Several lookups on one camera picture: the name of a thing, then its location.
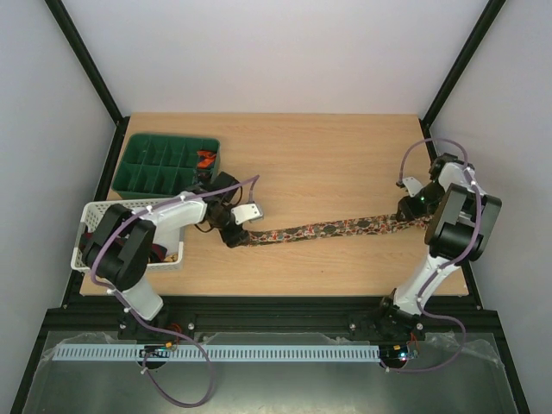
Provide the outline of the paisley patterned necktie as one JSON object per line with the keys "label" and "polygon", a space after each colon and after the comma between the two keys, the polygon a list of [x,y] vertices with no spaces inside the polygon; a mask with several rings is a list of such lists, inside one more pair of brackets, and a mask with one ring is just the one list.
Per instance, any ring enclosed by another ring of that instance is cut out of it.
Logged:
{"label": "paisley patterned necktie", "polygon": [[388,235],[410,228],[427,229],[432,218],[433,216],[422,216],[407,221],[397,219],[396,214],[390,214],[311,223],[285,229],[250,231],[246,246],[260,247],[355,235]]}

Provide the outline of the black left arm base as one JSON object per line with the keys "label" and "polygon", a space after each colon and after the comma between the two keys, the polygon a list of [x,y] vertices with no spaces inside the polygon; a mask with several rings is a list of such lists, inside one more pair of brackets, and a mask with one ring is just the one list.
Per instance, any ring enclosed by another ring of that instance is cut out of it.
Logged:
{"label": "black left arm base", "polygon": [[139,343],[182,342],[183,336],[193,337],[196,321],[196,315],[190,312],[172,314],[162,310],[152,321],[123,313],[117,338]]}

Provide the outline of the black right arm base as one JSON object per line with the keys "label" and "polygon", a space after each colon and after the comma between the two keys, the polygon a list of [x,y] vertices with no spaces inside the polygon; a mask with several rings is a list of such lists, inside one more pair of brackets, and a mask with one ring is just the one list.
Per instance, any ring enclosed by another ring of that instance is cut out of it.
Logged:
{"label": "black right arm base", "polygon": [[419,338],[423,325],[419,315],[400,310],[390,296],[383,297],[377,306],[353,313],[348,317],[348,331],[359,341],[408,341]]}

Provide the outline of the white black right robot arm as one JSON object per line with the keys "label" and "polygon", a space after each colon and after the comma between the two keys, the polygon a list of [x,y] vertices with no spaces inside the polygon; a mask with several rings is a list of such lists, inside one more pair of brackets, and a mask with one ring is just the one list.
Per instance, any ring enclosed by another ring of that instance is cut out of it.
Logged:
{"label": "white black right robot arm", "polygon": [[414,223],[427,218],[427,254],[413,275],[392,294],[392,306],[379,313],[376,327],[393,338],[406,327],[405,315],[419,316],[436,288],[465,262],[483,254],[502,208],[502,200],[484,191],[474,167],[452,154],[437,157],[429,169],[430,182],[413,177],[398,185],[407,195],[398,202],[397,220]]}

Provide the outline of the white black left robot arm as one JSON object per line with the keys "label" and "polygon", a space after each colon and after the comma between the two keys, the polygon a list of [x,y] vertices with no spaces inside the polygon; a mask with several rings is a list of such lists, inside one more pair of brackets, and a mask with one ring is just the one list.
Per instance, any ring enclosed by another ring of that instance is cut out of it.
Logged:
{"label": "white black left robot arm", "polygon": [[111,205],[82,251],[92,282],[115,295],[127,312],[144,321],[154,320],[164,305],[146,277],[155,236],[207,222],[227,247],[248,243],[248,232],[235,218],[230,202],[237,191],[245,185],[254,187],[258,179],[239,182],[221,172],[215,181],[187,186],[157,204],[134,210]]}

